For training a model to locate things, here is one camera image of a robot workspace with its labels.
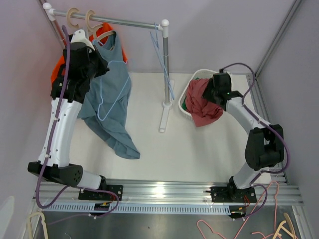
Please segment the dusty red t shirt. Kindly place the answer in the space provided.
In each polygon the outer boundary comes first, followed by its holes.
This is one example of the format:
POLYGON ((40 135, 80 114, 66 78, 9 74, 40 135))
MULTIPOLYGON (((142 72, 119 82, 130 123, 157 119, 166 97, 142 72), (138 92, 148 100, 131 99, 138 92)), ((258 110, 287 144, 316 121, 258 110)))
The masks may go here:
POLYGON ((224 112, 220 106, 202 97, 208 81, 209 78, 192 79, 186 90, 187 111, 191 114, 196 127, 214 123, 224 112))

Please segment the green t shirt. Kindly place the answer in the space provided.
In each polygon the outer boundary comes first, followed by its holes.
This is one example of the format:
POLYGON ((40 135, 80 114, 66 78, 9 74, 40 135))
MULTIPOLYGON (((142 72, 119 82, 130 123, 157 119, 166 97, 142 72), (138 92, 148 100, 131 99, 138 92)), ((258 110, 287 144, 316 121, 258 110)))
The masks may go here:
POLYGON ((182 102, 182 109, 187 112, 186 99, 182 102))

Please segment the orange t shirt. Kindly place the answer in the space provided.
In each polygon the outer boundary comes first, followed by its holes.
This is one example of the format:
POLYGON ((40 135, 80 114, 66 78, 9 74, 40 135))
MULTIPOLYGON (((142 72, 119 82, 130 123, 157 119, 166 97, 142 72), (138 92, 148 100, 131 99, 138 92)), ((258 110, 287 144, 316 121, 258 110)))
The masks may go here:
MULTIPOLYGON (((111 31, 111 30, 113 30, 113 28, 108 23, 104 22, 104 23, 101 23, 100 25, 98 25, 98 28, 96 30, 96 35, 97 35, 97 37, 99 37, 101 34, 108 32, 108 31, 111 31)), ((104 47, 105 49, 107 49, 109 51, 112 51, 115 48, 115 37, 116 37, 116 35, 113 34, 113 35, 110 35, 108 37, 102 38, 100 40, 100 43, 99 43, 100 46, 104 47)), ((125 63, 127 63, 128 58, 125 55, 124 49, 122 47, 121 47, 121 50, 122 50, 122 57, 121 58, 125 63)), ((52 74, 50 77, 51 84, 54 82, 54 80, 58 76, 60 66, 64 65, 64 64, 65 64, 65 60, 64 60, 63 55, 61 55, 61 57, 59 58, 55 67, 52 70, 52 74)))

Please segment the beige wooden hanger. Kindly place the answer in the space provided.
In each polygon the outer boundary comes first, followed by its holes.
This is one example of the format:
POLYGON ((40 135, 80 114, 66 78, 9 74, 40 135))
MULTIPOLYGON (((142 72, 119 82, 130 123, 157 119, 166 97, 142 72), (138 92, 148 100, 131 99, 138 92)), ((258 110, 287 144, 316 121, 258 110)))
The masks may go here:
POLYGON ((85 23, 94 40, 101 42, 111 35, 116 35, 116 32, 106 22, 91 26, 89 20, 92 16, 95 16, 95 12, 93 10, 88 10, 85 14, 85 23))
POLYGON ((73 17, 73 14, 75 13, 79 13, 79 9, 76 8, 76 7, 72 7, 70 8, 68 11, 67 11, 67 14, 66 14, 66 19, 67 19, 67 25, 71 28, 74 28, 74 29, 79 29, 79 24, 74 24, 72 21, 71 21, 71 18, 73 17))

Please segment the grey blue t shirt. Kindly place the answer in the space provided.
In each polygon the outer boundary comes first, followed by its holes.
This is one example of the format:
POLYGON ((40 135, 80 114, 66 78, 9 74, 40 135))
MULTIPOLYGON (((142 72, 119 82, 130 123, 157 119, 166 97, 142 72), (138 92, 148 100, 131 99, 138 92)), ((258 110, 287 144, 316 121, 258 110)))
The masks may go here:
POLYGON ((102 58, 108 62, 109 71, 95 77, 90 83, 84 103, 78 114, 85 124, 115 154, 125 159, 139 159, 140 153, 126 131, 127 108, 132 81, 123 59, 122 46, 117 35, 110 35, 101 45, 94 41, 102 58))

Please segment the light blue wire hanger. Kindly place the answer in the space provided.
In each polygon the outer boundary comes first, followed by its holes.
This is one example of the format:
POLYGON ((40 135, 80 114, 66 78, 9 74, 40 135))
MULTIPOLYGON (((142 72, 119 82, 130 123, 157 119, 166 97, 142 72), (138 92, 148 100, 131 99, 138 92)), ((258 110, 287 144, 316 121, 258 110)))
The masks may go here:
POLYGON ((94 91, 92 105, 97 119, 100 121, 116 120, 120 124, 125 124, 131 93, 131 79, 127 63, 121 58, 121 44, 116 41, 112 51, 100 46, 97 41, 94 42, 94 45, 108 62, 110 69, 105 75, 96 77, 92 81, 91 89, 94 91))
POLYGON ((158 41, 159 26, 154 23, 154 27, 155 27, 155 37, 153 36, 152 32, 150 31, 151 40, 152 40, 156 55, 158 57, 159 63, 161 65, 163 74, 164 74, 164 82, 168 84, 169 93, 170 93, 172 99, 174 100, 174 92, 173 92, 171 81, 170 81, 170 78, 168 75, 167 67, 164 64, 164 57, 160 53, 160 47, 159 47, 159 41, 158 41))

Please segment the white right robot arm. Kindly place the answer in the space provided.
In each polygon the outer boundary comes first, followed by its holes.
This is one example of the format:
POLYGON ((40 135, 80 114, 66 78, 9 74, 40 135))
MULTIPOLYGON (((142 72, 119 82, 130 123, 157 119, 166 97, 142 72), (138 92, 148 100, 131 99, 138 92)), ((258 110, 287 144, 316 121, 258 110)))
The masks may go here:
POLYGON ((225 196, 230 202, 241 202, 253 193, 252 184, 284 160, 283 128, 271 124, 252 111, 239 91, 232 90, 231 77, 220 72, 209 79, 203 97, 232 115, 248 135, 244 157, 246 162, 229 179, 226 187, 211 188, 213 201, 225 196))

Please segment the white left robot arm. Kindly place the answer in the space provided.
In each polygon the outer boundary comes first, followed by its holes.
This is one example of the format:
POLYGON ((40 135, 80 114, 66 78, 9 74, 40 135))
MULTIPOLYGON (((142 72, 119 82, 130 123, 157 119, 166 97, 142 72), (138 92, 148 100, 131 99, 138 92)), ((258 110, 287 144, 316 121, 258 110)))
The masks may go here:
POLYGON ((75 121, 82 108, 93 78, 108 71, 108 63, 96 46, 82 42, 70 44, 63 50, 63 63, 52 83, 51 117, 43 150, 35 162, 28 164, 28 172, 50 182, 70 187, 90 188, 97 200, 107 195, 107 187, 101 184, 102 176, 87 172, 81 165, 71 164, 70 145, 75 121))

